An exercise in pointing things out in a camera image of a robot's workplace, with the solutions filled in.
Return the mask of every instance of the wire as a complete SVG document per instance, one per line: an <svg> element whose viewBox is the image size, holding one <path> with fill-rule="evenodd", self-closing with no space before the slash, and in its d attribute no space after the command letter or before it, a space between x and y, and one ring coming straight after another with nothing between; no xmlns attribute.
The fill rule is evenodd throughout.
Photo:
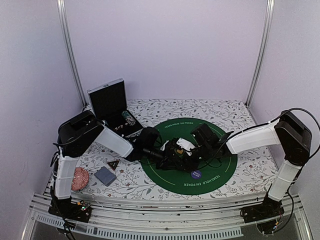
<svg viewBox="0 0 320 240"><path fill-rule="evenodd" d="M71 140L71 141L68 141L68 142L66 142L66 143L55 143L55 142L54 142L53 145L55 145L55 146L57 146L57 147L61 147L61 146L66 146L66 145L69 145L69 144L74 143L75 141L77 141L79 138L81 138L81 137L86 133L90 122L91 122L91 121L89 121L89 122L86 124L83 132L82 132L78 137L76 137L75 139L73 139L73 140Z"/></svg>
<svg viewBox="0 0 320 240"><path fill-rule="evenodd" d="M293 107L293 108L290 108L289 110L286 110L284 111L283 113L281 113L279 116L277 116L275 119L271 120L270 122L273 123L274 121L278 120L279 118L281 118L283 115L291 112L291 111L294 111L294 110L298 110L298 111L302 111L302 112L305 112L307 113L313 120L314 122L316 123L318 129L319 129L319 132L320 132L320 124L319 122L317 121L316 117L312 115L311 112L309 112L308 110L305 110L303 108L300 108L300 107ZM313 156L315 156L317 154L317 152L319 152L320 150L320 143L319 143L319 146L317 147L317 149L314 151L313 154L311 154L311 156L309 157L309 159L311 159Z"/></svg>
<svg viewBox="0 0 320 240"><path fill-rule="evenodd" d="M62 213L60 212L60 209L59 209L59 207L58 207L58 204L57 204L57 202L56 202L56 198L55 198L53 192L54 192L54 188L51 186L51 187L50 187L50 195L51 195L53 204L55 205L55 208L57 209L57 211L58 211L58 213L60 214L62 220L64 221L64 225L63 225L64 231L67 232L67 228L68 228L68 233L67 233L67 234L70 234L71 237L72 237L72 239L73 239L73 240L76 240L75 236L73 235L73 233L72 233L72 231L71 231L71 229L70 229L69 222L66 220L66 218L65 218L65 217L62 215Z"/></svg>
<svg viewBox="0 0 320 240"><path fill-rule="evenodd" d="M285 228L285 226L290 222L291 218L292 218L292 215L294 214L294 208L295 208L295 201L294 201L294 198L291 196L291 194L289 193L289 189L288 191L286 192L289 197L291 198L291 201L292 201L292 209L291 209L291 213L290 213L290 216L288 218L288 220L285 222L285 224L283 224L280 228L277 228L273 233L277 233L279 231L281 231L282 229Z"/></svg>

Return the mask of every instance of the round coaster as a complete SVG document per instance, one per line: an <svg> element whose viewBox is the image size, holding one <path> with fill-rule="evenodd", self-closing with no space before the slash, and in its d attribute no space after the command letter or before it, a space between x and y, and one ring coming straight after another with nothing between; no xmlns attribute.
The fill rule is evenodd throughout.
<svg viewBox="0 0 320 240"><path fill-rule="evenodd" d="M89 182L89 173L82 167L76 167L74 171L74 177L72 180L71 189L78 191L87 186Z"/></svg>
<svg viewBox="0 0 320 240"><path fill-rule="evenodd" d="M155 128L160 132L163 143L173 138L183 138L196 145L196 140L190 132L203 123L206 123L219 138L225 134L218 126L196 118L171 119L158 124ZM142 168L152 181L166 190L177 194L199 195L223 186L234 174L238 157L234 155L221 158L221 163L217 159L210 158L207 162L211 160L210 165L192 173L156 169L156 165L146 158L142 159L142 162L146 163L142 164ZM205 161L200 163L199 168L204 165L206 165Z"/></svg>

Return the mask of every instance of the green poker mat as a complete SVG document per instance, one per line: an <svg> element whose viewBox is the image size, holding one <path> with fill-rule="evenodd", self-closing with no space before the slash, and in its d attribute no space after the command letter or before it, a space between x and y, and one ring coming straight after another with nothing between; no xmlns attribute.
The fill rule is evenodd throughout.
<svg viewBox="0 0 320 240"><path fill-rule="evenodd" d="M155 126L160 132L162 142L173 138L183 138L194 145L196 140L190 132L197 126L206 123L211 130L220 138L225 132L218 126L201 119L196 118L175 118L164 121ZM177 194L199 195L212 192L223 186L234 174L238 157L236 155L221 158L220 161L213 159L212 166L206 166L196 172L188 173L178 170L156 169L156 164L147 158L141 159L145 164L141 164L148 177L160 187ZM201 162L199 168L206 165Z"/></svg>

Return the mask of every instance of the white enclosure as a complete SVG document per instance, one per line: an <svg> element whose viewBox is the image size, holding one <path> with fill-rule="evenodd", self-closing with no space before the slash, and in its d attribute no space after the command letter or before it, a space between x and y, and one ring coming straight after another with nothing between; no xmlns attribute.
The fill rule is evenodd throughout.
<svg viewBox="0 0 320 240"><path fill-rule="evenodd" d="M128 99L250 99L258 123L291 107L320 120L320 2L63 2L0 3L1 240L18 237L12 226L46 187L59 125L81 111L88 89L106 82L123 78ZM318 130L297 115L312 130L314 151ZM271 150L282 164L282 150ZM317 154L294 188L315 239L319 168Z"/></svg>

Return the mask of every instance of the floral tablecloth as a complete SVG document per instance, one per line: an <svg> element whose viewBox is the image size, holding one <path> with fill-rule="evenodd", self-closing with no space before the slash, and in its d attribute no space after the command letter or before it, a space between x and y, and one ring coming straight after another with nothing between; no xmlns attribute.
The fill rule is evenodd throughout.
<svg viewBox="0 0 320 240"><path fill-rule="evenodd" d="M217 125L225 132L254 125L245 105L235 100L130 100L128 109L144 127L154 127L175 118L203 119ZM107 163L115 160L120 162L113 171ZM161 188L145 174L139 162L126 161L98 143L93 143L81 156L77 167L85 168L90 175L88 185L77 193L161 201L225 198L265 192L277 174L274 160L266 147L238 154L237 168L231 179L219 189L201 195L182 195ZM117 177L108 187L94 176L101 167L110 169Z"/></svg>

